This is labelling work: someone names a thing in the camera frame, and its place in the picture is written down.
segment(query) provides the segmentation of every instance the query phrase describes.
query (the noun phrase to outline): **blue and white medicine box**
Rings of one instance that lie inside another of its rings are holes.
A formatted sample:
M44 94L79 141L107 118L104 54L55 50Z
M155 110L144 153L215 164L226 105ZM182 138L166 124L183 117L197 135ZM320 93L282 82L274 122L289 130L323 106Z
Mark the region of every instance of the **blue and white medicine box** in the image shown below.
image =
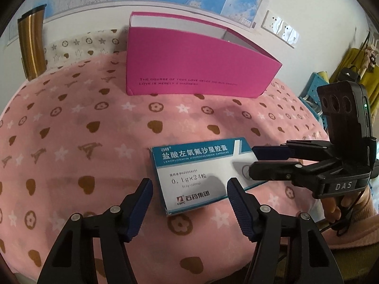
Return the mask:
M167 215L226 198L232 177L245 190L264 182L249 177L257 158L245 138L153 147L152 157Z

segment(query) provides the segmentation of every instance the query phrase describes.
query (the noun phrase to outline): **electrical outlet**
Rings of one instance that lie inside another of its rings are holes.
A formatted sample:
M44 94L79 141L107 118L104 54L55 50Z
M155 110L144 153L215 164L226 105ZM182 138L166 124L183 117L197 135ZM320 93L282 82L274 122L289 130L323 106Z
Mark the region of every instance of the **electrical outlet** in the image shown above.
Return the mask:
M292 29L292 32L289 35L287 44L289 44L292 48L296 48L299 38L300 38L300 34L297 31L295 31L295 29Z
M292 30L292 27L287 22L282 21L280 25L280 30L278 31L276 36L287 42Z
M262 28L273 34L277 34L281 23L282 19L272 11L268 10L265 20L262 23Z

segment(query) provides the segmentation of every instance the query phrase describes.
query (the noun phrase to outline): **bed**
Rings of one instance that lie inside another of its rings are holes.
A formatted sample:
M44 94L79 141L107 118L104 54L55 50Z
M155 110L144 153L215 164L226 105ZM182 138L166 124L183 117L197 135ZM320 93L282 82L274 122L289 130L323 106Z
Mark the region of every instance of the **bed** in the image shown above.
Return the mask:
M152 202L139 235L126 245L138 283L224 278L251 260L254 244L228 200L166 217L149 148L230 137L278 145L327 140L327 134L279 79L257 99L128 96L125 39L125 31L114 29L47 45L48 71L23 84L1 114L1 254L13 272L36 280L73 213L102 213L149 177ZM249 192L289 215L315 203L307 189L288 182ZM99 283L106 283L99 242L94 249Z

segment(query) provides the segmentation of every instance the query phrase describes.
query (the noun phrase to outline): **magenta box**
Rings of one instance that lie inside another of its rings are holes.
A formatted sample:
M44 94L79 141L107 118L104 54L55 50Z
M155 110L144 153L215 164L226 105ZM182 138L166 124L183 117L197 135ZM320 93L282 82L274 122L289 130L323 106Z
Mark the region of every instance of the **magenta box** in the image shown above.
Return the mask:
M126 53L128 95L257 98L282 64L230 28L185 16L133 12Z

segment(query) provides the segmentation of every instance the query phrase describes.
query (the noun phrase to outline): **bag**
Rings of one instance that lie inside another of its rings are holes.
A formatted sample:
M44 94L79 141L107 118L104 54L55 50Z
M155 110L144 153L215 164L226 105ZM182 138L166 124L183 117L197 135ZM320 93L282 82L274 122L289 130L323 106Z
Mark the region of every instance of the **bag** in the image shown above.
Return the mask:
M353 67L357 68L356 66L352 66L350 68L348 67L342 68L340 73L338 74L337 80L338 81L352 81L355 83L359 83L359 81L361 80L361 76L358 73L356 73L354 70L352 70Z

